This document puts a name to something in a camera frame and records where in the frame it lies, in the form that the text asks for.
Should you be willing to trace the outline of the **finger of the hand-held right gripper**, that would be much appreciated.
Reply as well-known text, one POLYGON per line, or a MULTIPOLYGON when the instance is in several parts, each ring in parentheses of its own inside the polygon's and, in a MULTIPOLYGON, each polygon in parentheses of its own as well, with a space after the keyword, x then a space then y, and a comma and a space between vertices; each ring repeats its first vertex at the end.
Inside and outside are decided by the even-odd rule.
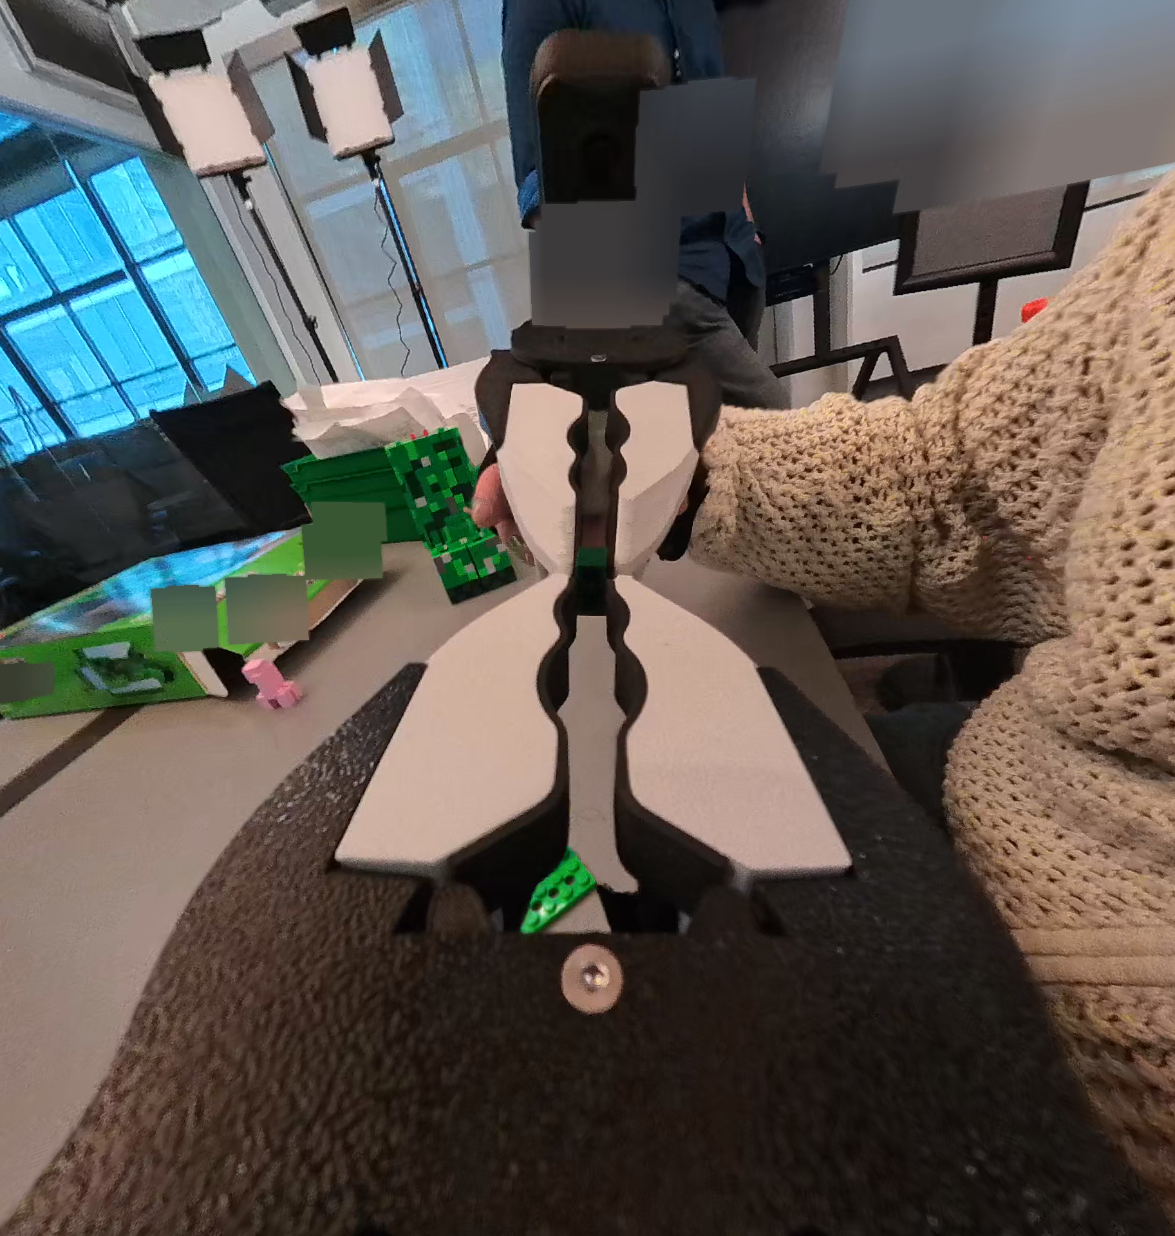
POLYGON ((534 560, 548 573, 576 563, 580 451, 574 434, 585 416, 580 395, 549 384, 512 388, 498 468, 505 500, 534 560))
POLYGON ((664 544, 687 500, 700 461, 689 389, 649 381, 614 399, 627 436, 614 449, 617 486, 613 573, 642 573, 664 544))

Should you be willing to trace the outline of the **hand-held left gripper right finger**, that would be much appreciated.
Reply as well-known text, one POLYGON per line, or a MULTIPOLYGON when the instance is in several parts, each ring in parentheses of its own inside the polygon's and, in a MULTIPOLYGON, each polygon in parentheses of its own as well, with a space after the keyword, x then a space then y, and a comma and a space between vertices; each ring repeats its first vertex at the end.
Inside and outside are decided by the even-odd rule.
POLYGON ((607 635, 616 846, 642 894, 690 919, 716 889, 853 871, 751 657, 633 578, 610 585, 607 635))

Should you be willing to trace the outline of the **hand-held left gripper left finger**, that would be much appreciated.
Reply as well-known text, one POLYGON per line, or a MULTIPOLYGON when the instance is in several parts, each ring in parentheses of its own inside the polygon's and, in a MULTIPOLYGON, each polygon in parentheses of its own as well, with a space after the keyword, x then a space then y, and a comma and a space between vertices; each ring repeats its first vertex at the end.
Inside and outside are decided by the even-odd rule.
POLYGON ((429 658, 334 854, 340 868, 475 890, 520 927, 569 842, 559 708, 570 577, 476 617, 429 658))

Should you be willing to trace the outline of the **long green lego plate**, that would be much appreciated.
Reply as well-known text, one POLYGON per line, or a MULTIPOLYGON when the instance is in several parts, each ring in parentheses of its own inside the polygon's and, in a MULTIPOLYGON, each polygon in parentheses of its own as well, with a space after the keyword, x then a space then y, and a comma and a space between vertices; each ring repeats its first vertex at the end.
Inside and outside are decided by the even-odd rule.
POLYGON ((562 861, 534 889, 522 919, 520 934, 538 936, 547 932, 596 889, 598 880, 591 868, 576 850, 566 849, 562 861))

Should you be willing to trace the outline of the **person's right forearm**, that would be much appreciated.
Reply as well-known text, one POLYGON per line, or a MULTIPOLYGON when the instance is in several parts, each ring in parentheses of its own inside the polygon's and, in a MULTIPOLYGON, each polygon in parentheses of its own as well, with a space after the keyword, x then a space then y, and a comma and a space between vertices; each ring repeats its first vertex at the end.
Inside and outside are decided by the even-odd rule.
POLYGON ((815 606, 1066 636, 1175 512, 1175 171, 1043 312, 912 399, 723 409, 690 556, 815 606))

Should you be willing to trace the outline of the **green lego creeper figure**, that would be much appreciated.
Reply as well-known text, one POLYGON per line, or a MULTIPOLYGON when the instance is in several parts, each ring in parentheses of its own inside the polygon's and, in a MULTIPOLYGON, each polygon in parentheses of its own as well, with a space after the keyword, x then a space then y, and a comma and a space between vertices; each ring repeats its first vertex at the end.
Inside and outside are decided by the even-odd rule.
POLYGON ((496 531, 472 518, 478 471, 458 428, 440 428, 385 447, 411 519, 453 603, 518 581, 496 531))

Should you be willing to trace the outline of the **pink lego pig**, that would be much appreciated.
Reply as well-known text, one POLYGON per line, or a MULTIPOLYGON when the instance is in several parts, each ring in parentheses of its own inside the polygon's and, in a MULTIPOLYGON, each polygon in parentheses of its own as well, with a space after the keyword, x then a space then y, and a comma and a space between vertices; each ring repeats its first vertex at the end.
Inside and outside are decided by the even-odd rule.
POLYGON ((271 658, 249 658, 242 667, 242 674, 256 687, 256 703, 268 711, 287 709, 302 701, 300 685, 286 678, 271 658))

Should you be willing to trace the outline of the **green lego box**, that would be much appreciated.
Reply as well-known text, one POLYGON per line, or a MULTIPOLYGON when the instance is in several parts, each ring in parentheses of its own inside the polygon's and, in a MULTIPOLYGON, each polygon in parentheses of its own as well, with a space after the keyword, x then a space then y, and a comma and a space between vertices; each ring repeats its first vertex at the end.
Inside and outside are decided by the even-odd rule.
POLYGON ((134 565, 0 631, 0 715, 225 698, 249 658, 276 661, 382 578, 384 544, 331 548, 307 525, 134 565))

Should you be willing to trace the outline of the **person's right hand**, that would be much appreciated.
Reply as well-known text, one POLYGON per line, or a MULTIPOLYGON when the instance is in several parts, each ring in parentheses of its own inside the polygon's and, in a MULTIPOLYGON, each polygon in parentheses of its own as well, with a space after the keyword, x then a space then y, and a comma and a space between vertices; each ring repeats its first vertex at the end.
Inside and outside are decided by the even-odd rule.
POLYGON ((472 498, 472 519, 479 530, 491 530, 505 544, 525 545, 505 497, 497 463, 483 468, 472 498))

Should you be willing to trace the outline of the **white paper bags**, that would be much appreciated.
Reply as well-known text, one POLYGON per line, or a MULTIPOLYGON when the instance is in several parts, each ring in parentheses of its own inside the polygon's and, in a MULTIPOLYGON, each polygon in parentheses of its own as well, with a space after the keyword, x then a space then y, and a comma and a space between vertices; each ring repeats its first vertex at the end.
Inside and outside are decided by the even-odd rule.
POLYGON ((457 428, 473 465, 490 442, 476 409, 476 380, 487 359, 418 377, 298 389, 283 400, 294 434, 318 458, 333 458, 457 428))

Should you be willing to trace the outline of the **green plastic bins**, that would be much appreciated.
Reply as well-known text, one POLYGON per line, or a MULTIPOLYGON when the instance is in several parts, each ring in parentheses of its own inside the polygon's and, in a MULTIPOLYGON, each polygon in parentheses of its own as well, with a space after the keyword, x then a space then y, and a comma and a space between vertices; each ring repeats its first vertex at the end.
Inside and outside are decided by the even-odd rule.
POLYGON ((407 490, 380 446, 348 456, 305 456, 282 465, 305 507, 325 503, 380 503, 387 509, 388 543, 420 543, 407 490))

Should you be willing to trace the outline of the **black television stand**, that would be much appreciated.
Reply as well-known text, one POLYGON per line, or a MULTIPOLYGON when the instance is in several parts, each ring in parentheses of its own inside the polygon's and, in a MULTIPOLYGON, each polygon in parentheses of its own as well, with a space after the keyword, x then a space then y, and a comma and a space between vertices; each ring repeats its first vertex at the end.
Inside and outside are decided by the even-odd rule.
POLYGON ((887 359, 898 395, 912 399, 916 384, 908 367, 902 344, 897 336, 873 338, 867 342, 832 347, 831 282, 835 260, 821 260, 796 271, 785 271, 769 279, 769 289, 778 290, 778 302, 810 298, 813 301, 814 348, 807 358, 777 363, 770 367, 775 378, 798 377, 853 362, 862 363, 853 384, 853 395, 862 399, 875 378, 880 359, 887 359))

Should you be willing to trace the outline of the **studio light on stand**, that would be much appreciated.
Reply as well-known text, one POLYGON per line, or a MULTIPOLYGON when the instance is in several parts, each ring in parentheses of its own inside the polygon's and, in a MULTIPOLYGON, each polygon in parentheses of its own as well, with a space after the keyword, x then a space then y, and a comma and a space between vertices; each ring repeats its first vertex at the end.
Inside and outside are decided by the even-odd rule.
POLYGON ((446 370, 446 347, 384 170, 382 152, 395 145, 393 125, 403 116, 384 38, 377 33, 367 45, 359 43, 347 7, 297 22, 291 31, 298 51, 287 54, 286 64, 307 131, 337 162, 363 163, 384 234, 406 278, 433 360, 438 369, 446 370))
POLYGON ((282 287, 280 308, 298 316, 297 334, 311 378, 336 381, 338 373, 318 318, 305 307, 257 206, 253 184, 256 174, 271 166, 268 144, 275 129, 240 56, 234 54, 225 71, 216 71, 202 29, 149 35, 134 39, 133 46, 141 69, 129 71, 129 83, 162 149, 200 181, 231 182, 258 253, 282 287))

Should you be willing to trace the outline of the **cream knitted sweater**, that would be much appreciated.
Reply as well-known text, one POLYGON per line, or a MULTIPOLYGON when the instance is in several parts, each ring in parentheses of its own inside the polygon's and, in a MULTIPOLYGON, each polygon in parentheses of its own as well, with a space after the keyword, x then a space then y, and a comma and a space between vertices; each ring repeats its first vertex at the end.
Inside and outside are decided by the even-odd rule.
POLYGON ((956 843, 1175 1227, 1175 581, 1035 647, 951 754, 956 843))

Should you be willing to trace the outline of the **black framed monitor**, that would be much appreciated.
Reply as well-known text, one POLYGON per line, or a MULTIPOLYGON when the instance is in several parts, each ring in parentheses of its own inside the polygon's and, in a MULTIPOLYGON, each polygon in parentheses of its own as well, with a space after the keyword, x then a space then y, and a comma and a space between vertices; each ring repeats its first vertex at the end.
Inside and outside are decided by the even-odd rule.
POLYGON ((894 294, 1065 271, 1090 182, 901 216, 894 294))

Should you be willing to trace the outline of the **large paned window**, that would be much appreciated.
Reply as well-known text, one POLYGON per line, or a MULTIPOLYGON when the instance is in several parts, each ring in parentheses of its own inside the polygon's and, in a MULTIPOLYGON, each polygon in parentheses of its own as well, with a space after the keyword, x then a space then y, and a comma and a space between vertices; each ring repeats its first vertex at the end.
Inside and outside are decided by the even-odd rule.
POLYGON ((0 453, 17 460, 256 377, 138 158, 0 217, 0 453))

